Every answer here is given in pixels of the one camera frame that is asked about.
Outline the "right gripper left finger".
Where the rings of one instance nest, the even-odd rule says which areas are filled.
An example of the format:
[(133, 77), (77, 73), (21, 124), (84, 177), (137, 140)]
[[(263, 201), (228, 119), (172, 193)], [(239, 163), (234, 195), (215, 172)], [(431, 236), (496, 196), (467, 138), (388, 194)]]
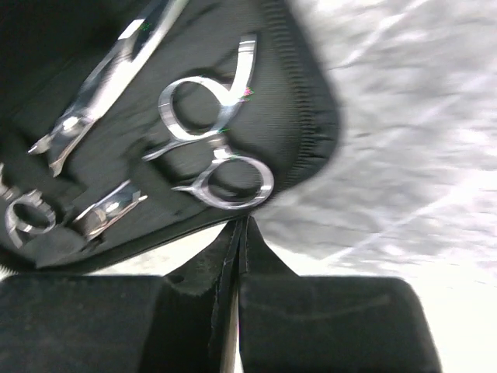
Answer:
[(3, 372), (218, 372), (239, 224), (165, 276), (1, 282)]

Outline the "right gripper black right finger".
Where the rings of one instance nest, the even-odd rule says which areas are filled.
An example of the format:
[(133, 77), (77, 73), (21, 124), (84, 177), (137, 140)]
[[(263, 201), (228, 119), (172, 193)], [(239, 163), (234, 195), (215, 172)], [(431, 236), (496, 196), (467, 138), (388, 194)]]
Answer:
[(300, 276), (267, 246), (253, 218), (239, 255), (245, 371), (441, 371), (419, 297), (406, 281)]

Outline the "silver hair scissors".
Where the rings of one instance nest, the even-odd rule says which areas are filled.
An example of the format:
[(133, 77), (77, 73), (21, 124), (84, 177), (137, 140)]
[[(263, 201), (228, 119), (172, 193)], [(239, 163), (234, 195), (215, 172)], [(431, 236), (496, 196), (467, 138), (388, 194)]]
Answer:
[[(109, 53), (95, 67), (53, 129), (38, 140), (28, 154), (47, 156), (53, 176), (59, 176), (69, 155), (94, 125), (119, 99), (135, 75), (182, 14), (183, 0), (153, 1), (119, 35)], [(5, 228), (16, 248), (23, 236), (43, 235), (56, 225), (57, 215), (41, 191), (20, 193), (15, 187), (1, 185), (1, 196), (8, 201)], [(130, 181), (121, 183), (101, 200), (87, 207), (75, 223), (87, 241), (101, 235), (134, 209), (146, 196)]]
[[(256, 207), (270, 197), (274, 188), (274, 176), (271, 169), (258, 159), (236, 155), (230, 148), (224, 134), (224, 129), (244, 102), (245, 90), (252, 80), (256, 48), (257, 36), (254, 33), (241, 36), (238, 44), (235, 75), (231, 85), (225, 85), (208, 75), (187, 76), (167, 85), (158, 98), (158, 111), (163, 124), (170, 133), (170, 142), (148, 150), (142, 156), (143, 161), (150, 162), (175, 148), (206, 140), (213, 152), (210, 165), (190, 185), (175, 186), (172, 190), (190, 193), (206, 205), (221, 210), (237, 211)], [(204, 87), (214, 96), (219, 105), (217, 119), (209, 129), (201, 134), (188, 132), (173, 108), (173, 99), (177, 89), (186, 83)], [(261, 185), (251, 200), (246, 202), (229, 201), (211, 193), (210, 177), (220, 166), (231, 161), (246, 163), (258, 172)]]

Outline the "black zippered tool case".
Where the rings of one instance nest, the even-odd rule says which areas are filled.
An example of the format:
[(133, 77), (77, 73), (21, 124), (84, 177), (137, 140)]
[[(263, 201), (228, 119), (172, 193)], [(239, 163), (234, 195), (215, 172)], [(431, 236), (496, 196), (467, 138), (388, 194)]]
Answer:
[[(180, 17), (119, 99), (53, 176), (45, 154), (28, 150), (49, 133), (119, 35), (153, 1), (3, 1), (1, 3), (1, 185), (39, 190), (57, 215), (43, 235), (16, 248), (5, 228), (1, 196), (1, 266), (92, 271), (245, 216), (278, 193), (318, 173), (332, 157), (341, 124), (337, 102), (285, 1), (185, 1)], [(206, 140), (145, 162), (148, 150), (170, 142), (158, 111), (164, 88), (208, 75), (231, 85), (241, 36), (257, 36), (245, 98), (224, 129), (236, 155), (265, 163), (274, 176), (270, 197), (237, 211), (210, 207), (173, 187), (190, 185), (211, 163)], [(173, 108), (188, 132), (214, 123), (219, 105), (204, 87), (181, 85)], [(130, 181), (146, 200), (87, 241), (75, 223), (87, 207)], [(231, 161), (210, 177), (216, 197), (246, 202), (258, 172)]]

